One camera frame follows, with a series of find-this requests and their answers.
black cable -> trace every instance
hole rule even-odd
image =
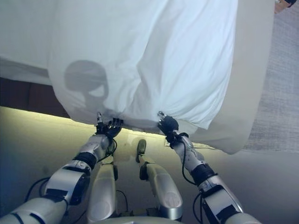
[[[86,213],[86,210],[79,216],[79,218],[77,218],[74,222],[72,222],[71,224],[75,224],[77,223],[82,217],[83,215]]]
[[[27,193],[27,195],[26,195],[26,197],[25,197],[24,203],[28,201],[29,196],[30,196],[30,194],[31,194],[31,192],[32,192],[32,190],[33,190],[33,188],[34,188],[39,182],[44,181],[44,180],[48,180],[48,179],[50,179],[50,177],[45,177],[45,178],[39,179],[38,181],[35,181],[35,182],[31,185],[31,187],[29,188],[29,191],[28,191],[28,193]]]
[[[115,143],[115,147],[114,147],[114,150],[113,150],[113,152],[112,153],[110,153],[110,154],[108,154],[108,155],[106,155],[105,157],[103,157],[102,159],[100,159],[97,163],[99,163],[99,162],[101,162],[102,160],[104,160],[104,159],[106,159],[107,157],[109,157],[109,156],[111,156],[111,155],[113,155],[113,153],[116,151],[116,149],[117,149],[117,142],[114,140],[114,139],[112,139],[113,141],[114,141],[114,143]]]
[[[49,181],[50,178],[48,178],[47,180],[45,180],[44,182],[42,182],[42,184],[39,186],[39,189],[38,189],[38,194],[40,197],[43,196],[43,186]]]
[[[200,223],[200,224],[203,224],[203,221],[202,221],[202,210],[201,210],[201,203],[202,203],[202,197],[200,197],[200,219],[197,217],[197,215],[196,215],[196,212],[195,212],[195,203],[196,203],[196,201],[197,201],[197,199],[198,199],[198,197],[199,196],[201,196],[201,194],[199,193],[196,197],[195,197],[195,199],[194,199],[194,201],[193,201],[193,206],[192,206],[192,210],[193,210],[193,215],[194,215],[194,217],[196,218],[196,220]]]
[[[200,219],[201,223],[204,224],[204,220],[202,219],[202,196],[200,197]]]
[[[116,191],[122,193],[123,196],[125,197],[125,200],[126,200],[126,211],[128,211],[128,200],[127,200],[127,197],[126,197],[125,193],[123,193],[121,190],[116,190]]]
[[[186,150],[187,150],[187,149],[186,149],[186,144],[185,144],[183,141],[180,141],[180,142],[184,145],[184,157],[183,157],[183,162],[182,162],[182,175],[183,175],[184,179],[185,179],[187,182],[189,182],[190,184],[193,184],[193,185],[197,186],[196,183],[190,181],[190,180],[186,177],[186,175],[185,175],[185,161],[186,161]]]

robot forearm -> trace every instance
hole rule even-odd
[[[222,179],[205,162],[202,154],[197,152],[186,133],[178,132],[177,121],[159,112],[158,127],[166,135],[170,147],[179,155],[184,167],[189,171],[194,184],[203,198],[203,207],[211,224],[230,223],[260,224],[255,218],[244,214],[241,204],[229,190]]]
[[[49,179],[45,195],[34,198],[0,219],[0,224],[57,224],[68,210],[77,205],[88,188],[95,164],[107,157],[112,139],[121,130],[122,122],[115,119],[104,125],[98,114],[97,132],[89,138],[79,153]]]

white bedsheet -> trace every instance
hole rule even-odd
[[[208,128],[232,67],[237,0],[58,1],[49,58],[72,119],[156,126],[162,110]]]

robot leg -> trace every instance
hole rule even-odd
[[[116,166],[114,166],[110,161],[109,163],[101,164],[89,197],[87,209],[87,220],[89,224],[109,217],[114,217],[116,215],[116,180]]]
[[[148,156],[139,154],[140,179],[150,182],[161,215],[171,220],[180,220],[183,215],[183,200],[169,173]]]

black joint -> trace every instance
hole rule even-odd
[[[90,177],[87,176],[86,174],[82,174],[71,196],[70,205],[78,205],[81,203],[83,195],[87,191],[89,182],[90,182]]]
[[[148,162],[145,162],[141,167],[139,171],[139,178],[142,181],[147,181],[149,179],[148,172],[147,172],[147,166]]]
[[[95,164],[97,163],[97,158],[93,154],[88,152],[79,153],[73,160],[83,161],[87,163],[91,169],[93,169]]]
[[[194,182],[197,186],[199,186],[203,181],[207,180],[211,176],[215,176],[216,174],[210,168],[208,164],[200,164],[194,170],[190,172]]]
[[[235,214],[239,212],[234,208],[233,205],[230,205],[224,209],[222,209],[218,214],[217,218],[220,220],[221,224],[225,224],[225,222]]]

